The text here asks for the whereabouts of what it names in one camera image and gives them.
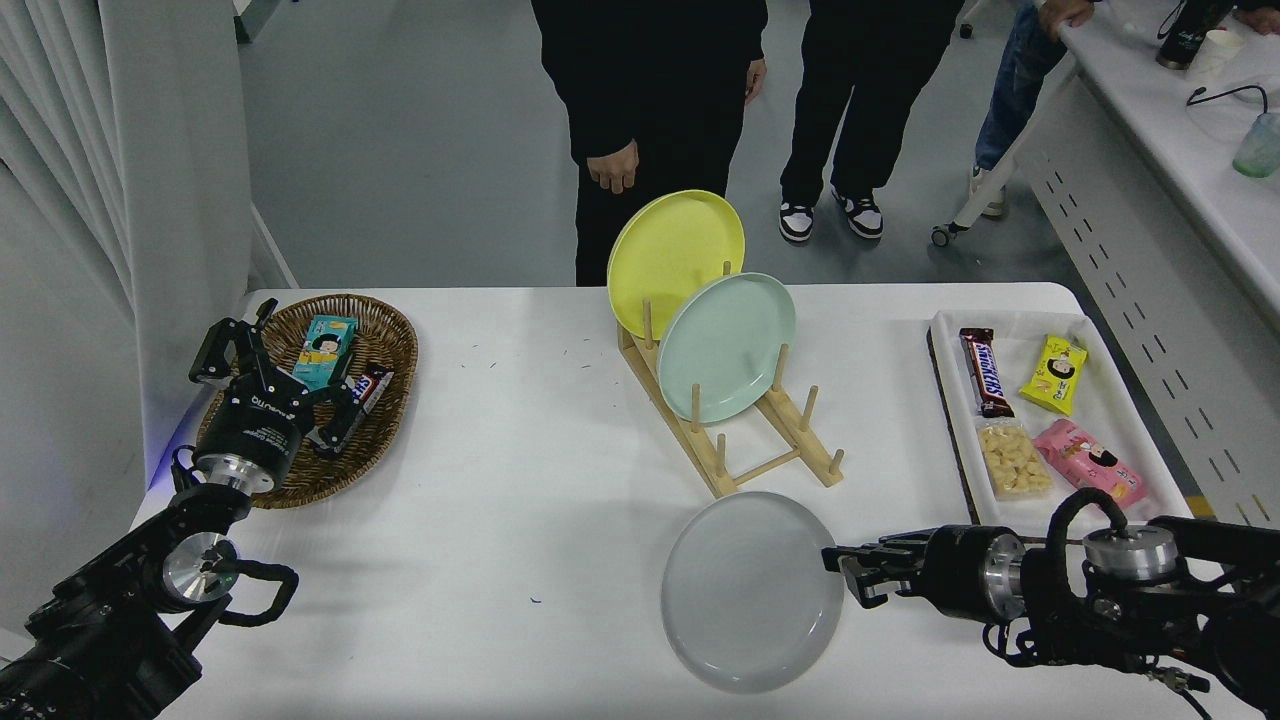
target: hand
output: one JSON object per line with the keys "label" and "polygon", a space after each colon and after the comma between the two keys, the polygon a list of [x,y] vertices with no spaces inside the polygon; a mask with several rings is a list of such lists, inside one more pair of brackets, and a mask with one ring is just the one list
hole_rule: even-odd
{"label": "hand", "polygon": [[751,104],[755,96],[764,90],[764,76],[768,74],[769,68],[764,64],[764,58],[759,60],[751,60],[751,64],[746,68],[746,101],[742,106]]}
{"label": "hand", "polygon": [[622,195],[623,190],[635,186],[639,165],[640,151],[634,140],[617,152],[586,159],[586,172],[591,179],[600,183],[603,190],[612,190],[613,195]]}
{"label": "hand", "polygon": [[1280,10],[1276,10],[1275,8],[1236,10],[1235,18],[1252,27],[1258,35],[1280,35]]}
{"label": "hand", "polygon": [[1039,12],[1041,27],[1053,42],[1059,42],[1057,28],[1064,22],[1071,27],[1080,27],[1092,17],[1093,3],[1089,0],[1046,0]]}

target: wicker basket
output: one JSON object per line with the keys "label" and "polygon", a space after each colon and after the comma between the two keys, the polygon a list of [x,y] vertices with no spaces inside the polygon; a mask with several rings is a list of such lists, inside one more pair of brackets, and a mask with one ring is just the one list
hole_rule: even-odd
{"label": "wicker basket", "polygon": [[[255,507],[297,507],[329,497],[356,482],[390,447],[404,415],[413,370],[417,369],[417,334],[404,315],[380,300],[361,295],[325,295],[291,305],[271,315],[262,331],[266,351],[279,368],[293,370],[298,348],[315,315],[360,320],[352,346],[356,357],[351,363],[351,375],[358,375],[370,361],[385,365],[396,374],[340,456],[335,460],[316,457],[311,443],[303,439],[284,484],[279,489],[255,495]],[[205,413],[200,424],[201,438],[221,402],[223,393],[219,393]],[[317,424],[329,421],[332,415],[328,405],[316,407]]]}

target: black jacket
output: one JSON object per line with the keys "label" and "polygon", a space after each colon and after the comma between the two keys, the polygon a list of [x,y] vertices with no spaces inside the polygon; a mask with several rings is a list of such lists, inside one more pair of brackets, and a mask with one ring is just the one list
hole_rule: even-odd
{"label": "black jacket", "polygon": [[696,92],[727,68],[746,87],[764,56],[765,0],[532,0],[543,67],[568,110],[576,160],[621,150],[671,88]]}

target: green cup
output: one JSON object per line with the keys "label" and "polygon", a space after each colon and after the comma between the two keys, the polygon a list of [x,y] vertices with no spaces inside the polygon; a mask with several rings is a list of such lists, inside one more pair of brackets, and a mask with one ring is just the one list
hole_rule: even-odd
{"label": "green cup", "polygon": [[1280,115],[1265,113],[1253,120],[1231,167],[1251,178],[1270,177],[1280,168]]}

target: teal snack box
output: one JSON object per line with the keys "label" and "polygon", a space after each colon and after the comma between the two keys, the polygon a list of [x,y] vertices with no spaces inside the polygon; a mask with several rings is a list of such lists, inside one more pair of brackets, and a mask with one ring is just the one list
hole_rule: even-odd
{"label": "teal snack box", "polygon": [[298,352],[298,363],[293,366],[293,377],[302,380],[307,389],[328,386],[338,361],[351,351],[351,342],[356,340],[358,325],[355,318],[337,315],[311,318],[302,351]]}

